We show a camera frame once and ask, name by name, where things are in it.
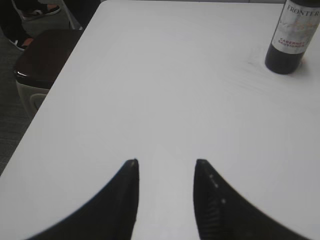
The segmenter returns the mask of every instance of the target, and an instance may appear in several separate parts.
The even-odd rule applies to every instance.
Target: wine bottle
[[[265,57],[266,67],[277,74],[296,70],[319,23],[320,0],[286,0]]]

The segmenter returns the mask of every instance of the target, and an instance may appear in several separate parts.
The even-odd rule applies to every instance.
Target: bottle label
[[[286,54],[304,53],[320,23],[320,7],[285,2],[272,45]]]

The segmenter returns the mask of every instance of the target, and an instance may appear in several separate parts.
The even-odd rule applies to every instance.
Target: chair
[[[17,60],[13,73],[18,94],[31,119],[82,35],[80,30],[47,30]]]

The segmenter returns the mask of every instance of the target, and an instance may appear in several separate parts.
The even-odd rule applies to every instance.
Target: black shoe
[[[27,39],[32,39],[26,32],[22,32],[18,37],[8,38],[9,42],[16,46],[20,51],[25,51],[28,46],[23,45]]]
[[[31,21],[33,19],[41,18],[44,16],[50,16],[50,15],[57,14],[58,12],[60,12],[60,10],[61,10],[61,8],[58,5],[55,8],[52,8],[49,10],[47,4],[41,4],[41,7],[38,7],[35,10],[21,11],[21,13],[22,13],[23,20]]]

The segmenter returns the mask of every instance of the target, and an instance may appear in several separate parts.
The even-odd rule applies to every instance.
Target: black pants
[[[21,11],[36,10],[40,6],[38,0],[14,0],[14,3]],[[0,27],[7,38],[18,38],[21,33],[25,32],[21,18],[11,0],[0,0],[0,10]]]
[[[86,28],[101,0],[64,0],[65,5],[79,24]]]

